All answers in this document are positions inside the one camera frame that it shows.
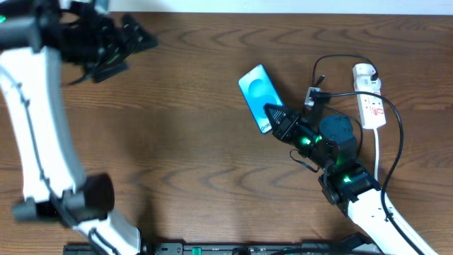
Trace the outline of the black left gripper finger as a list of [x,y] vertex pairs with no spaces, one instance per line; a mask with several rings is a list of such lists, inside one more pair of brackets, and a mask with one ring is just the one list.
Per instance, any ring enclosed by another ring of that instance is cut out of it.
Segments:
[[157,37],[148,33],[131,14],[123,15],[121,22],[122,37],[131,53],[143,52],[159,45]]
[[94,75],[92,77],[93,83],[101,83],[102,81],[105,81],[106,79],[109,79],[123,71],[128,70],[129,66],[126,62],[121,62],[113,67],[101,69],[99,71],[94,72]]

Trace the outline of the blue Galaxy smartphone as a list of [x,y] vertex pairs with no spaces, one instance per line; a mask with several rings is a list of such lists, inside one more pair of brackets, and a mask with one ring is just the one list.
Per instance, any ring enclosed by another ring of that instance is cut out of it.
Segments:
[[257,65],[238,80],[238,85],[253,119],[262,134],[272,130],[270,121],[265,114],[265,104],[283,106],[273,83],[262,64]]

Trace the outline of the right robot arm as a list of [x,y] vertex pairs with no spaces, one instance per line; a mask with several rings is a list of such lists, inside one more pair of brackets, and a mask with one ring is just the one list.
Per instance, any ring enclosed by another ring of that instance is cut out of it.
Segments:
[[322,171],[321,190],[328,202],[360,227],[383,254],[434,254],[435,250],[396,210],[383,185],[371,175],[357,156],[358,142],[350,119],[321,114],[314,106],[310,114],[266,104],[266,117],[273,135],[294,146],[311,160],[311,171]]

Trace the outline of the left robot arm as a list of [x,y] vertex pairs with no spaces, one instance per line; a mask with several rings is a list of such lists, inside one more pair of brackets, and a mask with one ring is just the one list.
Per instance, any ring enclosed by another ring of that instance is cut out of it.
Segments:
[[107,1],[2,1],[1,92],[23,170],[19,222],[59,222],[96,254],[153,254],[142,232],[115,208],[108,174],[87,175],[74,149],[62,100],[62,65],[96,83],[156,47],[129,14],[116,26]]

